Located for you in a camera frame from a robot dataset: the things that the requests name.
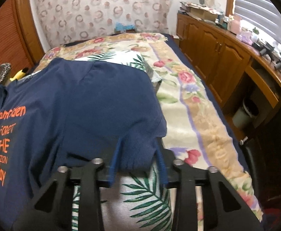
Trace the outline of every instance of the wooden cabinet door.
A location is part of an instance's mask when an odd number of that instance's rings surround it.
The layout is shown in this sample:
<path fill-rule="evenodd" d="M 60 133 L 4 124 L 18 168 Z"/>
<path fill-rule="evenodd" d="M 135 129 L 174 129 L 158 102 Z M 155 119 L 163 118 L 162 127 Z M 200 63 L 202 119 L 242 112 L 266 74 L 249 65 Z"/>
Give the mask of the wooden cabinet door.
<path fill-rule="evenodd" d="M 179 48 L 185 53 L 187 42 L 187 19 L 178 14 L 177 20 L 177 36 L 180 38 Z"/>
<path fill-rule="evenodd" d="M 29 0 L 14 0 L 18 23 L 33 63 L 38 63 L 44 56 L 40 39 L 37 34 Z"/>
<path fill-rule="evenodd" d="M 198 59 L 198 43 L 202 37 L 202 27 L 201 24 L 191 19 L 186 27 L 187 31 L 187 45 L 185 48 L 185 56 L 189 61 L 194 64 L 197 63 Z"/>
<path fill-rule="evenodd" d="M 183 18 L 181 18 L 180 15 L 178 15 L 177 36 L 179 36 L 180 38 L 183 38 L 185 24 L 186 24 L 185 20 Z"/>
<path fill-rule="evenodd" d="M 14 0 L 6 0 L 0 7 L 0 64 L 6 62 L 11 64 L 12 76 L 25 67 L 33 66 L 15 20 Z"/>
<path fill-rule="evenodd" d="M 197 58 L 193 65 L 202 79 L 207 81 L 217 62 L 218 49 L 223 43 L 223 37 L 220 33 L 210 28 L 203 28 L 203 33 L 196 49 Z"/>
<path fill-rule="evenodd" d="M 248 65 L 250 55 L 225 38 L 208 85 L 216 100 L 223 107 L 237 86 Z"/>

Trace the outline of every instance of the wooden louvered door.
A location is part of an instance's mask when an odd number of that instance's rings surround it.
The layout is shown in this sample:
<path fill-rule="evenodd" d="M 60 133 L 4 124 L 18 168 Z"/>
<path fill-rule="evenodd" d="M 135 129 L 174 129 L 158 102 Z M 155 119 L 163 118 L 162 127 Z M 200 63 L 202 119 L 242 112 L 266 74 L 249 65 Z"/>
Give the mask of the wooden louvered door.
<path fill-rule="evenodd" d="M 15 13 L 14 0 L 6 0 L 0 8 L 0 64 L 11 63 L 11 75 L 33 66 Z"/>

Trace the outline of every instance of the navy blue t-shirt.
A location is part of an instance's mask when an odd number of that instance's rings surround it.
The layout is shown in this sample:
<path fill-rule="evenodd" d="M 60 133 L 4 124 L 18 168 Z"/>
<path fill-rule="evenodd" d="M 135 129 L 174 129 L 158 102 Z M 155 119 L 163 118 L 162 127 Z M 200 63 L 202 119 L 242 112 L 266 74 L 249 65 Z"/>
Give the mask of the navy blue t-shirt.
<path fill-rule="evenodd" d="M 166 121 L 147 74 L 104 61 L 54 59 L 14 81 L 0 109 L 0 224 L 18 213 L 59 166 L 99 157 L 122 138 L 120 169 L 149 168 Z"/>

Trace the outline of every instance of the bed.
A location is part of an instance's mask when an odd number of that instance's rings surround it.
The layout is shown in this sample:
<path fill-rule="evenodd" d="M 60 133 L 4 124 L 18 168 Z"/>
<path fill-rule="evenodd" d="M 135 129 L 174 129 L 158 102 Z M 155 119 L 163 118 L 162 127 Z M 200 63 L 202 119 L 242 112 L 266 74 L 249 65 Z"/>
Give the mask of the bed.
<path fill-rule="evenodd" d="M 254 196 L 247 163 L 233 132 L 210 90 L 202 83 L 170 35 L 158 33 L 120 34 L 76 42 L 48 51 L 35 69 L 45 68 L 54 58 L 67 60 L 109 51 L 134 50 L 162 77 L 157 92 L 168 132 L 165 148 L 191 166 L 216 166 L 242 196 L 256 217 L 262 211 Z M 101 208 L 106 230 L 170 230 L 175 192 L 159 190 L 159 175 L 120 173 L 110 189 L 101 188 Z M 203 230 L 200 189 L 198 230 Z M 72 228 L 78 227 L 79 187 L 75 187 Z"/>

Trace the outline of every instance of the curtain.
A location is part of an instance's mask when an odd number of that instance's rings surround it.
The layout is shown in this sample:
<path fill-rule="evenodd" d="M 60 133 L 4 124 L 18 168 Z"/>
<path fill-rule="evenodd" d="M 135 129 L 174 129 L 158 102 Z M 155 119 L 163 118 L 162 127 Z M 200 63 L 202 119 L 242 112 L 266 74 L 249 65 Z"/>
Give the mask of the curtain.
<path fill-rule="evenodd" d="M 114 33 L 116 22 L 140 32 L 168 33 L 172 0 L 35 0 L 50 46 Z"/>

